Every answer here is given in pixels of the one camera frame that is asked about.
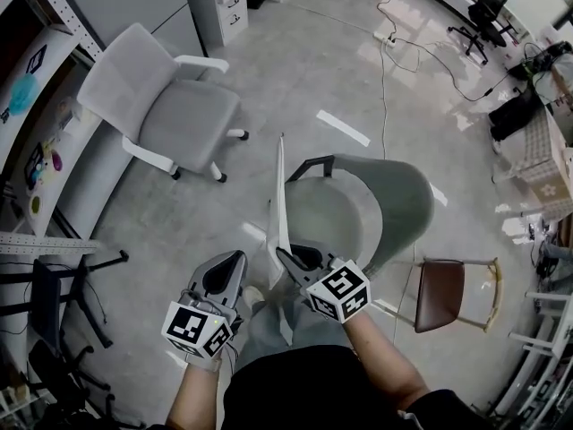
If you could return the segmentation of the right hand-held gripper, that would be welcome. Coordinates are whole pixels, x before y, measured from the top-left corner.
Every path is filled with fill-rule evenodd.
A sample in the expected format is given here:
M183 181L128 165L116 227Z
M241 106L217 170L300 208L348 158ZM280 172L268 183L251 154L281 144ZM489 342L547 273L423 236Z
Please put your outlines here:
M333 258L323 243L295 241L290 252L278 247L276 255L290 277L300 287L308 287L306 294L312 309L340 324L348 322L372 301L370 281L352 260L323 277L324 265Z

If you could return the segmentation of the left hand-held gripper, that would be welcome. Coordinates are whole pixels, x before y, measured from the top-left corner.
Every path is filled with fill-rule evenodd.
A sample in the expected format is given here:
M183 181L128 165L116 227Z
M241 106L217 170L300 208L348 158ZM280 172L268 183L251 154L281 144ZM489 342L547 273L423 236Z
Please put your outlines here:
M247 257L240 250L218 254L201 264L189 282L190 290L170 303L162 336L187 355L214 359L242 322L235 306L247 267Z

